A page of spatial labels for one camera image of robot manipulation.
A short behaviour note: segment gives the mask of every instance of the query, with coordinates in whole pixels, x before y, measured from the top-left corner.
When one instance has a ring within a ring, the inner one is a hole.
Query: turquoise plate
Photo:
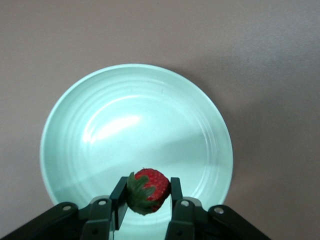
[[[58,100],[40,164],[54,204],[83,208],[120,177],[154,168],[180,178],[183,195],[208,210],[226,198],[233,152],[221,114],[196,85],[161,67],[122,64],[85,76]],[[170,197],[146,216],[128,209],[115,237],[163,240],[170,219]]]

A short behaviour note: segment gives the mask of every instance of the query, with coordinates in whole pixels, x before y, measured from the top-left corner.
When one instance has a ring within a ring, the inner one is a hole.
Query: light green plate
[[[221,114],[197,86],[161,67],[123,64],[85,76],[58,100],[40,164],[55,204],[83,208],[120,177],[154,168],[180,178],[183,195],[208,210],[224,202],[233,153]],[[147,216],[128,209],[115,237],[163,240],[170,218],[170,198]]]

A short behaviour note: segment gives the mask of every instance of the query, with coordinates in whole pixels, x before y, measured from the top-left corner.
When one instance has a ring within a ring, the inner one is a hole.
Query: gray surface
[[[229,128],[225,201],[274,240],[320,236],[319,0],[0,1],[0,237],[52,206],[46,118],[85,75],[146,63],[198,85]]]

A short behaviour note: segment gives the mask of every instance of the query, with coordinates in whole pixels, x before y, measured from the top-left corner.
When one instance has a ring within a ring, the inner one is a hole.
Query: green strawberry calyx
[[[152,207],[158,204],[157,201],[148,200],[148,198],[156,191],[154,186],[144,187],[148,182],[149,177],[147,175],[143,175],[139,179],[136,179],[134,172],[130,173],[126,182],[126,203],[129,208],[141,215],[152,213]]]

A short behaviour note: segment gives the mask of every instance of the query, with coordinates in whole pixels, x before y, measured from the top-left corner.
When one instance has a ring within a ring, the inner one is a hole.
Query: strawberry
[[[146,215],[156,212],[169,196],[169,180],[159,171],[144,168],[132,172],[126,184],[126,202],[134,212]]]

